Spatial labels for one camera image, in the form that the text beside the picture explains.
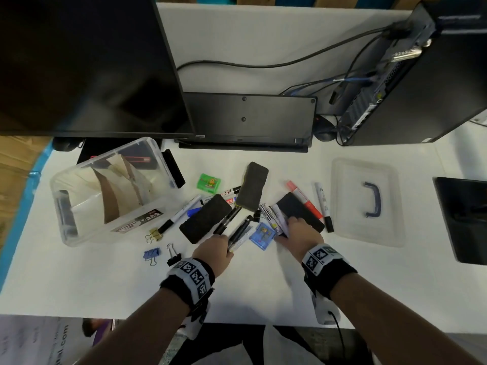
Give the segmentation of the clear plastic storage box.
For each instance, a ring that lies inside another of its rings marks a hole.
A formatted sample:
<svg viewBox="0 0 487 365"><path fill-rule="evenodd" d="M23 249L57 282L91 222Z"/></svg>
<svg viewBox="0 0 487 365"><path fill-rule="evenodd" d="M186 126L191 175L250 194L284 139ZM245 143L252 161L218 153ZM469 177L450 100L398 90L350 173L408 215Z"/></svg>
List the clear plastic storage box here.
<svg viewBox="0 0 487 365"><path fill-rule="evenodd" d="M181 203L176 190L186 181L161 141L86 139L80 158L85 160L50 181L60 237L68 247L116 242L155 226Z"/></svg>

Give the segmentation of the black computer monitor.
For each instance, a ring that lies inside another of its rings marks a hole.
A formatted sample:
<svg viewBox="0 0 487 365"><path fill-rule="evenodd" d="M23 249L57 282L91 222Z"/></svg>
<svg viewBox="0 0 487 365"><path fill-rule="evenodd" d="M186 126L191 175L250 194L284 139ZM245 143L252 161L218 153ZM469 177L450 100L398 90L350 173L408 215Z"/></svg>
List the black computer monitor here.
<svg viewBox="0 0 487 365"><path fill-rule="evenodd" d="M0 0L0 135L192 137L156 0Z"/></svg>

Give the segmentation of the blue small box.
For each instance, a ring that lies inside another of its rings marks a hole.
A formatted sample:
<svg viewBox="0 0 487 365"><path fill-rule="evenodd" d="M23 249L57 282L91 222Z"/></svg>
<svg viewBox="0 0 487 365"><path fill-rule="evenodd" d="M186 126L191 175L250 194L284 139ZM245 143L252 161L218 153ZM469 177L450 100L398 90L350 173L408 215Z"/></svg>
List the blue small box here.
<svg viewBox="0 0 487 365"><path fill-rule="evenodd" d="M254 232L249 236L249 240L265 251L270 243L273 241L276 231L267 223L261 222L255 228Z"/></svg>

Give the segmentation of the black flat device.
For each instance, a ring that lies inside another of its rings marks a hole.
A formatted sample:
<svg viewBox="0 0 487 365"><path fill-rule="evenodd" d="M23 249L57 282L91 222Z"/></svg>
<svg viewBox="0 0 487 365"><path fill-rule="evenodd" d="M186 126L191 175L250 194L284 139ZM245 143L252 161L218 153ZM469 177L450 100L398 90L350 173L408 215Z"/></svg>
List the black flat device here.
<svg viewBox="0 0 487 365"><path fill-rule="evenodd" d="M487 181L433 180L456 260L487 266Z"/></svg>

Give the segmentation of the black desktop computer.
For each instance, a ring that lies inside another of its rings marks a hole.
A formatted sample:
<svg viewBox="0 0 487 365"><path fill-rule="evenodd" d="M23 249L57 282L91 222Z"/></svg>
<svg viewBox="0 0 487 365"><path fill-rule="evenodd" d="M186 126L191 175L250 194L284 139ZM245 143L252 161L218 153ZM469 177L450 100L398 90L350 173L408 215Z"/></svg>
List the black desktop computer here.
<svg viewBox="0 0 487 365"><path fill-rule="evenodd" d="M487 110L487 0L422 0L337 120L343 146L438 140Z"/></svg>

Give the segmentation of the white printed marker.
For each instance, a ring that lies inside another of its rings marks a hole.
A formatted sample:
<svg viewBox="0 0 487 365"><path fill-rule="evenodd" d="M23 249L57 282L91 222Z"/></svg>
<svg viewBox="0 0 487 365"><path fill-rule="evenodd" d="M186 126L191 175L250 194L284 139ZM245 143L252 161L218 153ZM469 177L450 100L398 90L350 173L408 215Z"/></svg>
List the white printed marker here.
<svg viewBox="0 0 487 365"><path fill-rule="evenodd" d="M278 235L289 237L287 219L277 204L267 205L266 203L261 203L259 209Z"/></svg>

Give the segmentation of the black pen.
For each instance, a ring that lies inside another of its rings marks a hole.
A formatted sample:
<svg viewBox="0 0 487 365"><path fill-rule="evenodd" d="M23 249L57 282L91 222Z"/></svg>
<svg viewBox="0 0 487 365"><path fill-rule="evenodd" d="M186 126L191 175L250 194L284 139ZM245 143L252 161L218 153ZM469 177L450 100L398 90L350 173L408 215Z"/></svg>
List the black pen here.
<svg viewBox="0 0 487 365"><path fill-rule="evenodd" d="M249 214L237 227L237 229L231 234L229 239L234 242L234 244L243 236L247 227L253 221L253 215Z"/></svg>
<svg viewBox="0 0 487 365"><path fill-rule="evenodd" d="M221 221L221 223L216 227L216 229L214 230L214 234L217 234L217 235L222 235L222 233L226 230L226 228L228 227L228 224L233 221L233 219L235 218L235 216L240 212L242 208L240 206L235 206L232 211L227 214L223 220Z"/></svg>

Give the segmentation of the person's black and white clothing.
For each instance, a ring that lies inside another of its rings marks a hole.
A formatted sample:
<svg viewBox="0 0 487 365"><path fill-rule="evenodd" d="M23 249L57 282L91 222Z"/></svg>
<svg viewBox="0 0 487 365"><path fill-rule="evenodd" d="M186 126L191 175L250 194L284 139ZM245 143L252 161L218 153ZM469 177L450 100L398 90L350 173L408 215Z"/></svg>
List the person's black and white clothing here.
<svg viewBox="0 0 487 365"><path fill-rule="evenodd" d="M277 331L331 365L373 365L372 355L355 330L276 326ZM204 323L195 340L167 350L168 365L192 365L206 355L243 344L253 365L264 365L264 325Z"/></svg>

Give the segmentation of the person's right forearm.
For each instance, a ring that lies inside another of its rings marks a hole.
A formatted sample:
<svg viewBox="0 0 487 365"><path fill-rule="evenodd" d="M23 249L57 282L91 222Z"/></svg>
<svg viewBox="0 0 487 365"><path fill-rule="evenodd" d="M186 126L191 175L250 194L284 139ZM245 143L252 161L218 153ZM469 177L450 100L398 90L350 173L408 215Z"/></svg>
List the person's right forearm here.
<svg viewBox="0 0 487 365"><path fill-rule="evenodd" d="M341 278L330 296L382 365L482 365L444 332L356 273Z"/></svg>

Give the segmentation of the black whiteboard eraser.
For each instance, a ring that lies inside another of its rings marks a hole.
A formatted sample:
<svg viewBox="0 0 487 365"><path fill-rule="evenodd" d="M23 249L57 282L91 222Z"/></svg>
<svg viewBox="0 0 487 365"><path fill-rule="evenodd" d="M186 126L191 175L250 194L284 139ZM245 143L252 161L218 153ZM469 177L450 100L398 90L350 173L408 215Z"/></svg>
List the black whiteboard eraser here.
<svg viewBox="0 0 487 365"><path fill-rule="evenodd" d="M198 213L183 222L179 230L191 244L197 244L211 229L232 211L232 207L220 195L215 195Z"/></svg>
<svg viewBox="0 0 487 365"><path fill-rule="evenodd" d="M249 163L235 201L236 206L251 212L257 211L268 173L268 168L253 161Z"/></svg>
<svg viewBox="0 0 487 365"><path fill-rule="evenodd" d="M313 227L318 233L325 229L325 225L317 218L299 199L288 192L278 202L277 206L287 217L302 218L306 223Z"/></svg>

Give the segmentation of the black wristband with tag markers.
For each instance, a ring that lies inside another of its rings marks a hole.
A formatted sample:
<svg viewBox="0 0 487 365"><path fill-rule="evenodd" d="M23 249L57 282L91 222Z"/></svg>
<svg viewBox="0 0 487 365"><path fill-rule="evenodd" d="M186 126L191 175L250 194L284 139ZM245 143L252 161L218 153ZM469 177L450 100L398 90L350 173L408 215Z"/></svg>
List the black wristband with tag markers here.
<svg viewBox="0 0 487 365"><path fill-rule="evenodd" d="M184 258L172 266L160 288L172 291L189 308L195 308L208 300L214 282L215 274L208 263L199 258Z"/></svg>
<svg viewBox="0 0 487 365"><path fill-rule="evenodd" d="M313 294L319 293L328 300L338 281L357 273L348 261L328 244L319 244L305 253L301 260L304 282Z"/></svg>

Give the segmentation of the white marker with black cap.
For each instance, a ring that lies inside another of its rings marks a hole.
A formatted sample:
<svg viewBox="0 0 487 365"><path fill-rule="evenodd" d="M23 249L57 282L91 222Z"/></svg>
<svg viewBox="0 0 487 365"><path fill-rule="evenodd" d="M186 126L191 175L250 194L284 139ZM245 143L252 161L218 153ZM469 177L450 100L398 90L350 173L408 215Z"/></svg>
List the white marker with black cap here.
<svg viewBox="0 0 487 365"><path fill-rule="evenodd" d="M196 203L202 199L202 195L197 195L188 201L178 212L171 216L160 228L158 228L158 233L163 235L171 226L173 226L179 219L186 214L186 212L191 209Z"/></svg>
<svg viewBox="0 0 487 365"><path fill-rule="evenodd" d="M334 232L334 226L331 218L331 212L327 204L326 196L324 193L323 186L321 183L316 182L315 183L315 189L319 198L319 204L321 208L321 213L323 216L323 221L324 225L326 228L327 233L333 233Z"/></svg>

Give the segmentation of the black computer mouse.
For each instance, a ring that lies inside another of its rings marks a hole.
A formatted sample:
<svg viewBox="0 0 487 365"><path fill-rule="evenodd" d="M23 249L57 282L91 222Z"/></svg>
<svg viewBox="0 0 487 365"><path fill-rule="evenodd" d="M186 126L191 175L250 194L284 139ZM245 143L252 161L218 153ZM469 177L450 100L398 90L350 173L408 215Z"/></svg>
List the black computer mouse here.
<svg viewBox="0 0 487 365"><path fill-rule="evenodd" d="M324 116L317 115L314 118L312 133L321 142L330 142L337 139L337 126Z"/></svg>

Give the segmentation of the person's left hand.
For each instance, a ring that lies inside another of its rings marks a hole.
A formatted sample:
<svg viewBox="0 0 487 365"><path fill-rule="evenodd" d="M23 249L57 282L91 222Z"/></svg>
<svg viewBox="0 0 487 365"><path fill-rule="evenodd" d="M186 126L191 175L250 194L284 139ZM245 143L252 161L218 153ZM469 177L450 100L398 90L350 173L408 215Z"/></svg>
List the person's left hand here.
<svg viewBox="0 0 487 365"><path fill-rule="evenodd" d="M234 254L228 251L228 236L215 234L202 242L193 252L192 258L200 259L209 265L215 278L229 266Z"/></svg>

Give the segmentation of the person's left forearm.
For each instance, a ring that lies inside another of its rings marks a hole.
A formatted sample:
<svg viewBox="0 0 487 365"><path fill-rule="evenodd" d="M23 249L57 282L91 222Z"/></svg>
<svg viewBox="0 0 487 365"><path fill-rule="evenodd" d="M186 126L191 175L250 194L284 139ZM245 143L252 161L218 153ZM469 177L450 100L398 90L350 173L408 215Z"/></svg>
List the person's left forearm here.
<svg viewBox="0 0 487 365"><path fill-rule="evenodd" d="M159 365L189 311L173 291L161 288L77 365Z"/></svg>

